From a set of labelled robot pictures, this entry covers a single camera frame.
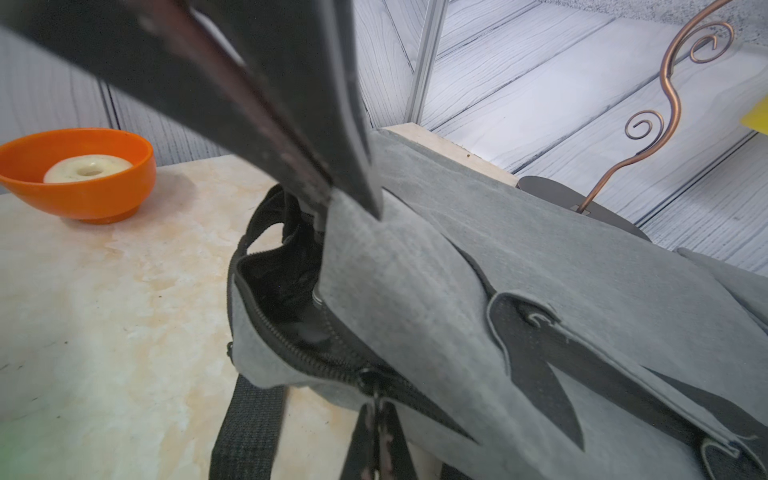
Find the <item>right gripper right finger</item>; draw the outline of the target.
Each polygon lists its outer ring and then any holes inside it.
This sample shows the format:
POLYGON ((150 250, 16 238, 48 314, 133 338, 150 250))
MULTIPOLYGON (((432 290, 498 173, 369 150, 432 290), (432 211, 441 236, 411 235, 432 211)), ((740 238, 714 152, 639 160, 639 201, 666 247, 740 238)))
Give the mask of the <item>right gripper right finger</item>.
POLYGON ((385 480, 418 479, 396 407, 386 400, 379 403, 379 476, 385 480))

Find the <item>grey zippered laptop bag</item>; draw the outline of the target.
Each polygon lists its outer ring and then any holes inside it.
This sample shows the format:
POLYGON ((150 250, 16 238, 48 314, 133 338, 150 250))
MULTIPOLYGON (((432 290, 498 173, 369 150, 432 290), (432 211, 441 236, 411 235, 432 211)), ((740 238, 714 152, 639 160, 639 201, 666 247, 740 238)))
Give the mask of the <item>grey zippered laptop bag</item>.
POLYGON ((395 405, 461 479, 763 479, 767 280, 668 251, 396 133, 370 137, 374 218, 335 192, 317 229, 281 186, 230 263, 231 359, 395 405))

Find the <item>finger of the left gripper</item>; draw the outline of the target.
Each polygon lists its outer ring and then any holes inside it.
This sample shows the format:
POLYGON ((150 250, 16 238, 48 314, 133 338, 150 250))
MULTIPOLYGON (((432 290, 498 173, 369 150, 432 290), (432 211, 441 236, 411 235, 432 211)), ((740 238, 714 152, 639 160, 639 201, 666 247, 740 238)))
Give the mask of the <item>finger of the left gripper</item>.
POLYGON ((242 61, 289 168, 286 185, 315 207, 345 193, 374 218, 383 191, 367 142, 349 1, 196 1, 242 61))
POLYGON ((275 99, 187 2, 4 1, 1 24, 327 205, 330 182, 275 99))

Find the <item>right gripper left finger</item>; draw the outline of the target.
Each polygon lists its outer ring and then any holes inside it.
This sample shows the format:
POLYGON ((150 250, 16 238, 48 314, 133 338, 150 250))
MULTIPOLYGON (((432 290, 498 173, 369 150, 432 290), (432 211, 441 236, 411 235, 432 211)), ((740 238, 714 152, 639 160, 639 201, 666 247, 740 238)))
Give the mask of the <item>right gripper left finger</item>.
POLYGON ((373 480, 378 472, 378 415, 373 403, 360 409, 340 480, 373 480))

